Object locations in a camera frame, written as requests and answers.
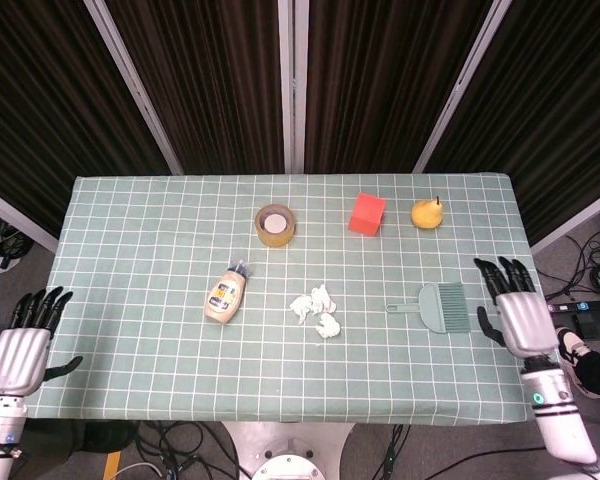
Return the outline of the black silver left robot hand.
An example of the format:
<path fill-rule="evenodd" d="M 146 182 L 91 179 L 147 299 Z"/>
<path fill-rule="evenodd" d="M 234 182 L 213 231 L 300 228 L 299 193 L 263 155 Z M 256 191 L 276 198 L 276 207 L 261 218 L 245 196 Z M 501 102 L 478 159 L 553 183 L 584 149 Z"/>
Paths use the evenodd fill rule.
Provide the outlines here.
<path fill-rule="evenodd" d="M 76 370 L 81 355 L 50 367 L 49 349 L 73 293 L 58 286 L 27 293 L 16 303 L 9 325 L 0 333 L 0 396 L 27 397 L 44 382 Z"/>

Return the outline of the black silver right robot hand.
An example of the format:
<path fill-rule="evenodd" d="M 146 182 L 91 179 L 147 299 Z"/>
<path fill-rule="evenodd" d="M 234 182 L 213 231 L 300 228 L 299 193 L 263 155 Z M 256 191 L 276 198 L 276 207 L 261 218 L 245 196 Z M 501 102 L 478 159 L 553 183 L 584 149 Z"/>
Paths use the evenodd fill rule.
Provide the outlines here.
<path fill-rule="evenodd" d="M 502 325 L 496 329 L 486 308 L 479 306 L 476 313 L 483 334 L 522 360 L 550 355 L 558 338 L 544 297 L 519 260 L 499 256 L 498 261 L 505 274 L 491 261 L 474 259 Z"/>

